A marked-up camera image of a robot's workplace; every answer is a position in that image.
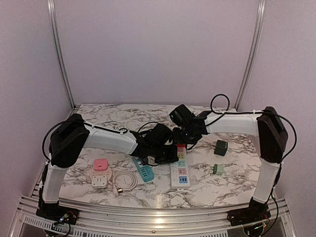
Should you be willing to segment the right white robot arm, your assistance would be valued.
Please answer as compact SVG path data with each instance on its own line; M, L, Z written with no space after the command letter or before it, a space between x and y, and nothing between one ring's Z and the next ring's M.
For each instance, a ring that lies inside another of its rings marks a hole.
M290 154L286 151L288 132L284 122L289 120L279 115L274 107L251 112L216 112L213 109L195 115L184 104L176 107L170 119L180 128L181 143L195 145L204 135L215 133L243 134L257 140L256 151L261 168L251 204L244 216L255 221L264 213L265 204L278 182L281 166Z

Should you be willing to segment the white long power strip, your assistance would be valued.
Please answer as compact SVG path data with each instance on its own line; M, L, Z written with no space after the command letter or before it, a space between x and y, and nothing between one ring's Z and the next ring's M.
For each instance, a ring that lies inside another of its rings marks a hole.
M178 161L170 165L170 186L172 189L188 189L190 187L186 146L177 144Z

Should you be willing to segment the teal power strip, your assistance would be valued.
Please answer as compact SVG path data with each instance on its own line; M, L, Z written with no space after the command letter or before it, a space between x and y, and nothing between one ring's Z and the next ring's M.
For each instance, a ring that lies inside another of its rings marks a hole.
M147 182L154 180L154 173L153 173L150 166L143 165L139 158L132 157L132 160L133 160L143 182L147 183Z

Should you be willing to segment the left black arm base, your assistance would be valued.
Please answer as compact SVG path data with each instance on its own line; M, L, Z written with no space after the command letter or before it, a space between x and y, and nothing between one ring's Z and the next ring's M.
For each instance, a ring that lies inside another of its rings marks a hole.
M59 202L45 203L42 199L38 202L36 215L58 223L69 223L75 225L79 210L75 208L60 206Z

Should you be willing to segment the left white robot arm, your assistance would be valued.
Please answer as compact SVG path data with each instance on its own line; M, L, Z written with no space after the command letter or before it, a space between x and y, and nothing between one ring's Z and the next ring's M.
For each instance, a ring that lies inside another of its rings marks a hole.
M178 161L177 147L170 142L172 130L161 123L145 131L127 128L113 130L87 123L81 115L73 114L47 131L50 139L47 172L41 189L42 210L52 220L62 216L57 205L61 184L67 170L73 166L84 148L96 148L120 152L145 160L154 159L157 165Z

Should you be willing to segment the light green plug adapter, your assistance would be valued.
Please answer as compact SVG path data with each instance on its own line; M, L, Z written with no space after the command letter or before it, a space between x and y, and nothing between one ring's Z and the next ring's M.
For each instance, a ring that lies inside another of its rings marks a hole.
M224 166L221 164L215 164L213 166L213 174L222 175L224 173Z

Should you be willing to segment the dark green cube adapter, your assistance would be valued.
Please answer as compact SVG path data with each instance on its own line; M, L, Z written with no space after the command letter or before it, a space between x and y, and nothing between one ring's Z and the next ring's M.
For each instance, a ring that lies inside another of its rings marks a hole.
M216 146L214 149L214 154L219 155L219 156L225 156L227 149L228 149L228 142L217 140Z

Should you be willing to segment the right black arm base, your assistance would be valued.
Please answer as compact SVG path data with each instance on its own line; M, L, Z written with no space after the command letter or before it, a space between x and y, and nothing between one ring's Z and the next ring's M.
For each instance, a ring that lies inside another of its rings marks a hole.
M259 203L251 198L249 206L228 211L227 220L231 226L245 225L271 217L267 203Z

